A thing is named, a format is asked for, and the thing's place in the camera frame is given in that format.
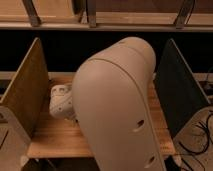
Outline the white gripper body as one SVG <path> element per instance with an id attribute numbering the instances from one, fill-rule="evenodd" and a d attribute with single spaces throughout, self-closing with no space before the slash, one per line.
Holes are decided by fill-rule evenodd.
<path id="1" fill-rule="evenodd" d="M 75 118 L 70 84 L 59 84 L 52 87 L 49 112 L 51 116 L 57 119 L 72 120 Z"/>

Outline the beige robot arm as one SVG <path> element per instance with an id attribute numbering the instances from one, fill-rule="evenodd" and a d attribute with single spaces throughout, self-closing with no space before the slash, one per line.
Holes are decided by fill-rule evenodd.
<path id="1" fill-rule="evenodd" d="M 127 37 L 52 87 L 50 114 L 78 120 L 100 171 L 166 171 L 148 104 L 155 66 L 151 45 Z"/>

